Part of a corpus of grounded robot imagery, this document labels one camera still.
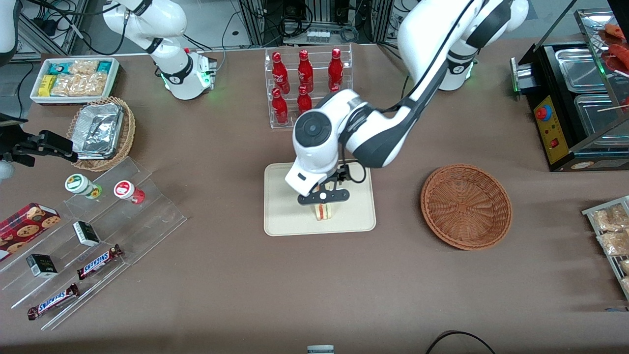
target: cookie box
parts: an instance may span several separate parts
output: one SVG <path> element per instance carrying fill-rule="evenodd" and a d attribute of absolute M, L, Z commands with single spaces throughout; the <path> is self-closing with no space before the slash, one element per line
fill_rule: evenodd
<path fill-rule="evenodd" d="M 56 210 L 30 203 L 0 222 L 0 261 L 61 221 Z"/>

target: beige tray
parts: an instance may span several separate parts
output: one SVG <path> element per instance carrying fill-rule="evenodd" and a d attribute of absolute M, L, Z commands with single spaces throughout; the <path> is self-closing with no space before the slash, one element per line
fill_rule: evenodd
<path fill-rule="evenodd" d="M 351 171 L 360 178 L 360 165 L 350 163 Z M 264 231 L 269 236 L 333 234 L 337 232 L 371 231 L 376 226 L 376 210 L 371 187 L 371 174 L 361 184 L 344 182 L 350 192 L 346 202 L 332 203 L 332 218 L 317 221 L 312 205 L 300 205 L 297 192 L 284 181 L 292 163 L 271 164 L 264 171 Z"/>

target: small black box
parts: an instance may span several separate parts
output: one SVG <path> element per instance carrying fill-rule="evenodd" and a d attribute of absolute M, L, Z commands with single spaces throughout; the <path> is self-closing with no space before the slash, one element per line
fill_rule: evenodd
<path fill-rule="evenodd" d="M 52 278 L 57 275 L 57 269 L 52 264 L 52 260 L 45 254 L 31 254 L 26 257 L 26 262 L 29 268 L 33 272 L 33 275 L 38 278 Z"/>
<path fill-rule="evenodd" d="M 84 221 L 77 221 L 73 225 L 74 233 L 77 234 L 79 242 L 89 247 L 96 247 L 101 242 L 94 231 L 92 225 Z"/>

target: small bottle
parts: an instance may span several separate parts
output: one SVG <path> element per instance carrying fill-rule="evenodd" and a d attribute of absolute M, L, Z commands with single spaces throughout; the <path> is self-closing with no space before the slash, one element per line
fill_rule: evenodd
<path fill-rule="evenodd" d="M 313 65 L 308 59 L 308 51 L 305 49 L 299 51 L 297 73 L 299 74 L 299 85 L 305 86 L 308 92 L 312 92 L 315 89 L 315 75 L 313 74 Z"/>
<path fill-rule="evenodd" d="M 277 124 L 288 124 L 288 106 L 286 100 L 282 97 L 282 93 L 279 88 L 273 88 L 272 90 L 273 100 L 271 105 L 273 106 L 273 114 L 276 116 Z"/>
<path fill-rule="evenodd" d="M 87 199 L 96 199 L 103 192 L 101 186 L 80 173 L 75 173 L 67 178 L 65 189 L 74 194 L 84 195 Z"/>
<path fill-rule="evenodd" d="M 343 62 L 341 61 L 341 50 L 332 49 L 332 60 L 328 66 L 328 87 L 330 91 L 334 85 L 339 88 L 343 85 Z"/>
<path fill-rule="evenodd" d="M 144 202 L 144 198 L 146 197 L 143 190 L 137 188 L 129 181 L 120 181 L 116 183 L 116 186 L 114 187 L 114 194 L 116 197 L 128 200 L 133 204 L 140 204 Z"/>
<path fill-rule="evenodd" d="M 299 97 L 297 97 L 297 105 L 299 106 L 299 115 L 305 111 L 313 109 L 313 100 L 308 94 L 308 90 L 304 85 L 299 87 Z"/>
<path fill-rule="evenodd" d="M 282 90 L 282 94 L 288 94 L 291 92 L 291 85 L 288 83 L 288 70 L 282 63 L 282 55 L 278 52 L 272 54 L 273 58 L 273 81 L 275 81 L 276 87 Z"/>

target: red emergency stop button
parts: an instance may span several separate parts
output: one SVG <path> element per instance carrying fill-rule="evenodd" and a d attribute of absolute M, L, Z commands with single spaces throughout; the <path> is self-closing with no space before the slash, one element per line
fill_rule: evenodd
<path fill-rule="evenodd" d="M 546 122 L 552 116 L 552 108 L 548 105 L 543 105 L 535 110 L 535 118 Z"/>

